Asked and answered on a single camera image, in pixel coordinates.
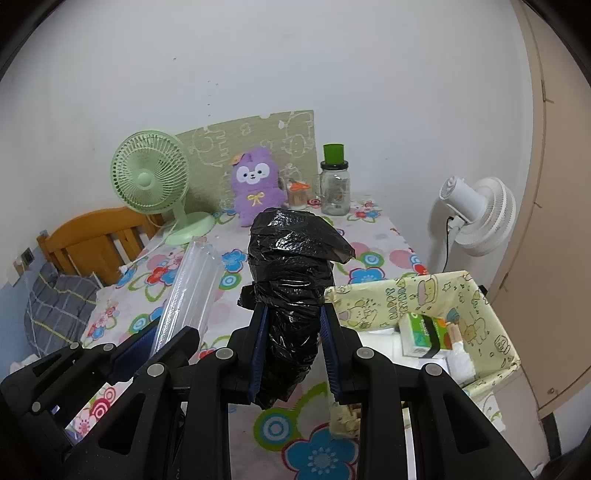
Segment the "clear plastic bag pack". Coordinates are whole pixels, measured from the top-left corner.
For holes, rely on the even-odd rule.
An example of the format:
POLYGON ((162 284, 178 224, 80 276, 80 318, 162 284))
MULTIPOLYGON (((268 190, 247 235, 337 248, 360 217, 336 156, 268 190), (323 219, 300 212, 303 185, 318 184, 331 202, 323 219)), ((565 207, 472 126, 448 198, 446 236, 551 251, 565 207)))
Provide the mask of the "clear plastic bag pack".
POLYGON ((204 339, 215 292, 224 271, 221 254, 202 239, 193 238, 184 251, 172 289, 158 321, 151 354, 156 354, 184 327, 204 339))

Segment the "green tissue pack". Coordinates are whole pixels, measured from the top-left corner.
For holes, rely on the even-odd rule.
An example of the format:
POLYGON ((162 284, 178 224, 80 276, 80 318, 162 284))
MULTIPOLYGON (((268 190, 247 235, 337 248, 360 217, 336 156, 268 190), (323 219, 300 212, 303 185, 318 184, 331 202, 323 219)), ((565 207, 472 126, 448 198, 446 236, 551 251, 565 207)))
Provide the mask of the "green tissue pack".
POLYGON ((406 356, 445 358, 452 351, 451 337, 442 319, 408 313, 400 320, 399 330, 406 356))

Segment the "black plastic bag bundle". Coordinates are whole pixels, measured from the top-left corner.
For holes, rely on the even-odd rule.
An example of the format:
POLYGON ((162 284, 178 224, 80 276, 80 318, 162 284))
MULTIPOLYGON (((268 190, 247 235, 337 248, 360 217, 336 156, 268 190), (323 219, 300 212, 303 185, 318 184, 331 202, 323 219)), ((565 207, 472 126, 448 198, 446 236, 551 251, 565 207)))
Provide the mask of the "black plastic bag bundle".
POLYGON ((262 378, 253 403, 270 409, 287 401, 318 354, 325 290, 335 285, 332 266, 346 264, 355 249, 324 218, 307 211, 267 208, 250 227, 252 282, 238 304, 266 307, 262 378))

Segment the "grey plaid pillow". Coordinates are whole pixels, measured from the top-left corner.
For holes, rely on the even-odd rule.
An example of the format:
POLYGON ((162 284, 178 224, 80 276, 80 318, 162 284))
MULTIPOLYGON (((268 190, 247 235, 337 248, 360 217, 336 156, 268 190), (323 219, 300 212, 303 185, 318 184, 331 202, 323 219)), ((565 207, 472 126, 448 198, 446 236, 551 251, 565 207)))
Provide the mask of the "grey plaid pillow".
POLYGON ((25 307, 25 335, 33 353, 44 357, 78 341, 100 288, 94 276, 60 273, 46 262, 28 288, 25 307))

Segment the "yellow patterned storage box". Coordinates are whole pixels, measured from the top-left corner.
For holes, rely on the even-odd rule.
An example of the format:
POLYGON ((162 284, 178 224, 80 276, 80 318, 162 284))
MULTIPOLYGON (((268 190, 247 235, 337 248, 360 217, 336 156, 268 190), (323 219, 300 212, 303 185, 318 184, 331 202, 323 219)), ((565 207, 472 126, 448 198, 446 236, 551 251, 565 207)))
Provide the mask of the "yellow patterned storage box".
POLYGON ((499 430, 494 390, 520 358, 486 295, 466 271, 329 287, 342 326, 403 366, 442 367, 499 430))

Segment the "beige door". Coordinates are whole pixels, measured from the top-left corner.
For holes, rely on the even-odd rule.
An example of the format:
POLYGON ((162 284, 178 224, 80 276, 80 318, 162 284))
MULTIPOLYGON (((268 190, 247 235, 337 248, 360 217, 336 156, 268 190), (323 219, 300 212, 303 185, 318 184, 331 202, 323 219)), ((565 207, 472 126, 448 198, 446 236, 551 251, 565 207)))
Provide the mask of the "beige door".
POLYGON ((590 381, 590 85, 551 26, 513 4, 532 81, 530 166, 492 304, 539 417, 590 381))

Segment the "green desk fan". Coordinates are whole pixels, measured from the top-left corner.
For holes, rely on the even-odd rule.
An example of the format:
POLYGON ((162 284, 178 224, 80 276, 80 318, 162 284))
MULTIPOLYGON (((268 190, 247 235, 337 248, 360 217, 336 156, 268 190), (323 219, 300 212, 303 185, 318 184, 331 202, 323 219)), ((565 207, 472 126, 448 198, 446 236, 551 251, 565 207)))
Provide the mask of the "green desk fan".
POLYGON ((131 134, 117 147, 109 172, 114 192, 130 209, 146 216, 173 215, 172 226, 164 234, 166 244, 187 244, 213 228, 211 214, 185 210, 189 165, 177 137, 159 130, 131 134))

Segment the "purple plush toy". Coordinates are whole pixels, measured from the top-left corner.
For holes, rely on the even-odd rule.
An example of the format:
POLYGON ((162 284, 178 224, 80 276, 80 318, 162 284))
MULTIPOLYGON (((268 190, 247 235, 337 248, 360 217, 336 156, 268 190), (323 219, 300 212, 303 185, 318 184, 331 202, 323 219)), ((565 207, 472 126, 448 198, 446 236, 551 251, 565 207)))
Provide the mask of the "purple plush toy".
POLYGON ((231 165, 233 209, 242 227, 252 225, 254 218, 267 208, 279 208, 287 203, 287 193, 280 188, 279 167, 266 147, 235 155, 231 165))

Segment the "toothpick jar orange lid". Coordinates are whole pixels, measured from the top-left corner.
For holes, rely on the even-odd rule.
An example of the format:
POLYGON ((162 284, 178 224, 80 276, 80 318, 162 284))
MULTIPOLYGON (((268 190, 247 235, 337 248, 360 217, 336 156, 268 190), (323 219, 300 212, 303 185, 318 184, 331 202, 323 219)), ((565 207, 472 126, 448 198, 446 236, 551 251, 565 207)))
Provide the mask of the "toothpick jar orange lid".
POLYGON ((290 180, 287 182, 287 202, 290 209, 304 209, 308 205, 311 186, 301 181, 290 180))

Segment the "glass jar green lid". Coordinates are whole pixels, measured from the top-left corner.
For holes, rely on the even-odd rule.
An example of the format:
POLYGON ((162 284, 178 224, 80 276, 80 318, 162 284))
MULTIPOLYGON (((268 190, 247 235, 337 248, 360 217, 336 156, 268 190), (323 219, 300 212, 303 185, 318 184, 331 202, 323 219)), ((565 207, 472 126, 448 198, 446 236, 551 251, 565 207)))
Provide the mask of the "glass jar green lid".
POLYGON ((324 161, 321 163, 322 212, 332 216, 346 216, 351 207, 351 182, 349 162, 345 159, 345 146, 332 143, 322 146, 324 161))

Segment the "white standing fan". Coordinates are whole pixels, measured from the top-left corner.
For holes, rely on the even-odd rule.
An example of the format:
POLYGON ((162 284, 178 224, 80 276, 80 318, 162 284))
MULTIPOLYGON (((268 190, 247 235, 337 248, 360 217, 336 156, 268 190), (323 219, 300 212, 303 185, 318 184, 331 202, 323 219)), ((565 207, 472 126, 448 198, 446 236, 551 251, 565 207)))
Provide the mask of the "white standing fan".
POLYGON ((469 182, 450 176, 431 192, 429 270, 466 270, 490 285, 498 273, 517 220, 517 202, 498 177, 469 182))

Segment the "green patterned wall mat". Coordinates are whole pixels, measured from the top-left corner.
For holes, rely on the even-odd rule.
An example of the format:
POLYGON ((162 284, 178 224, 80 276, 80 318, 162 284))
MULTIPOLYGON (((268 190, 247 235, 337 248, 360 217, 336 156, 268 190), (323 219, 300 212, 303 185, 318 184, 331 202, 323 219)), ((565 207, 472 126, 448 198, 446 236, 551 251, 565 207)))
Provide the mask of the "green patterned wall mat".
POLYGON ((186 149, 189 165, 187 212, 232 208, 231 161, 256 147, 270 150, 281 182, 307 183, 312 196, 320 193, 315 114, 311 110, 220 122, 180 133, 177 138, 186 149))

